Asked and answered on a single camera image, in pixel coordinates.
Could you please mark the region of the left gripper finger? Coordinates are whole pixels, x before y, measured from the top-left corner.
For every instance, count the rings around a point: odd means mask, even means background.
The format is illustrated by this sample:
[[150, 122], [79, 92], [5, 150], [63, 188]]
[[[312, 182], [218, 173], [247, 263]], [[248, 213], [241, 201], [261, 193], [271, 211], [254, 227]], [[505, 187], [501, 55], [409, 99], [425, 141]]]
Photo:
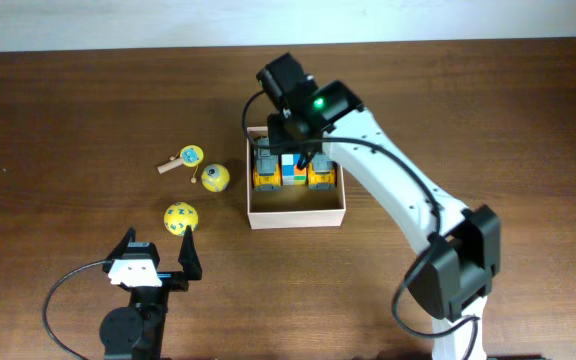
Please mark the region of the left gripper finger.
[[190, 225], [184, 229], [182, 245], [180, 248], [178, 263], [187, 280], [201, 280], [202, 266], [195, 248], [193, 231]]
[[113, 248], [113, 250], [108, 254], [102, 265], [102, 271], [104, 273], [109, 273], [115, 260], [119, 260], [124, 255], [128, 245], [135, 241], [136, 230], [134, 227], [130, 227], [119, 243]]

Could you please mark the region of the yellow grey toy dump truck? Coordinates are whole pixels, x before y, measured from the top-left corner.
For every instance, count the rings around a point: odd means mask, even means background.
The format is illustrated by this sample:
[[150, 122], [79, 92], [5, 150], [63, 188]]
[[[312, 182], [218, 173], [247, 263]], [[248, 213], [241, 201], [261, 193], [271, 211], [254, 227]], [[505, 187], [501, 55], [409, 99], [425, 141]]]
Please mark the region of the yellow grey toy dump truck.
[[310, 190], [330, 190], [336, 187], [336, 167], [325, 154], [317, 153], [308, 164], [308, 188]]

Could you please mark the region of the colourful two-by-two puzzle cube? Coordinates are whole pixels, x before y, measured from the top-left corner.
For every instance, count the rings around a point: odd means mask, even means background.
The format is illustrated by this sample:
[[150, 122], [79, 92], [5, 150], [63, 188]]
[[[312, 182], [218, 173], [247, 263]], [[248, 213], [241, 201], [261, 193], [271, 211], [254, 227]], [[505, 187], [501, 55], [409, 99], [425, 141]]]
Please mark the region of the colourful two-by-two puzzle cube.
[[305, 186], [307, 184], [307, 170], [300, 169], [299, 154], [281, 155], [281, 175], [283, 186]]

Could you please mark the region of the yellow ball blue letters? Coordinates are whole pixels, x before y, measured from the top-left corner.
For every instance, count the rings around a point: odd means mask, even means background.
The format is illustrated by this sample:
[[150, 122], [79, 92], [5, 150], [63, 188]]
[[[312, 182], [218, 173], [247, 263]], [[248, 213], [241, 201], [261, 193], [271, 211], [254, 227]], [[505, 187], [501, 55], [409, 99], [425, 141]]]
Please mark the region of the yellow ball blue letters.
[[199, 224], [197, 210], [186, 202], [170, 205], [164, 213], [164, 226], [175, 236], [183, 236], [188, 227], [195, 230]]

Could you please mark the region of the yellow grey one-eyed ball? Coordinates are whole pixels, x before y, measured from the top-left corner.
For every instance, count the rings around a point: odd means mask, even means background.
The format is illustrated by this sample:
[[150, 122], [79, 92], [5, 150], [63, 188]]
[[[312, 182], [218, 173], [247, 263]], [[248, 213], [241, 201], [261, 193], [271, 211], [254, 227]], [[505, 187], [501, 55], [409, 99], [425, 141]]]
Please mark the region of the yellow grey one-eyed ball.
[[210, 164], [204, 168], [201, 182], [204, 188], [210, 192], [222, 192], [230, 182], [230, 173], [221, 164]]

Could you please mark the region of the yellow wooden rattle drum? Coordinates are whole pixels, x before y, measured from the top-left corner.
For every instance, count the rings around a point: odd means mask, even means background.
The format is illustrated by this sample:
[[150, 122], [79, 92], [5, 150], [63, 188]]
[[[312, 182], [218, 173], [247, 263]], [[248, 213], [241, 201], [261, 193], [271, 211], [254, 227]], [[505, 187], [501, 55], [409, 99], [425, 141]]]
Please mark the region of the yellow wooden rattle drum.
[[190, 182], [195, 184], [197, 182], [197, 171], [203, 160], [204, 151], [201, 147], [197, 145], [187, 145], [181, 148], [174, 156], [171, 156], [166, 163], [159, 165], [157, 172], [163, 174], [180, 166], [193, 168], [193, 175], [190, 178]]

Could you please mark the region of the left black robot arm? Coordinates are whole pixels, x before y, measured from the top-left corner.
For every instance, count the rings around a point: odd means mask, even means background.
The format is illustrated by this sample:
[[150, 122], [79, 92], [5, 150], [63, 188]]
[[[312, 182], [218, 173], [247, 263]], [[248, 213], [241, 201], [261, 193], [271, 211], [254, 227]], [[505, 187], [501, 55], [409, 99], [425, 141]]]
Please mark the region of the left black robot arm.
[[138, 242], [130, 228], [106, 257], [102, 270], [110, 283], [130, 295], [126, 306], [111, 310], [102, 320], [99, 337], [109, 360], [159, 359], [168, 313], [169, 295], [186, 292], [202, 279], [193, 230], [186, 226], [178, 255], [179, 271], [160, 271], [160, 256], [152, 242]]

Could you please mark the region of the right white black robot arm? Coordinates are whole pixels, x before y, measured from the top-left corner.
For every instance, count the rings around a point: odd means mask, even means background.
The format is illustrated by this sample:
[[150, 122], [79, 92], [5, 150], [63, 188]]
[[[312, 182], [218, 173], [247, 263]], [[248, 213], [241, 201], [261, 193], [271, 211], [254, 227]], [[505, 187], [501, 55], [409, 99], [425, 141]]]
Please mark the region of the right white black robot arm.
[[501, 259], [501, 221], [471, 210], [426, 176], [388, 138], [344, 83], [318, 86], [290, 54], [256, 75], [275, 111], [267, 118], [276, 154], [316, 153], [349, 172], [400, 227], [417, 257], [392, 300], [397, 324], [433, 340], [435, 359], [484, 359], [482, 317]]

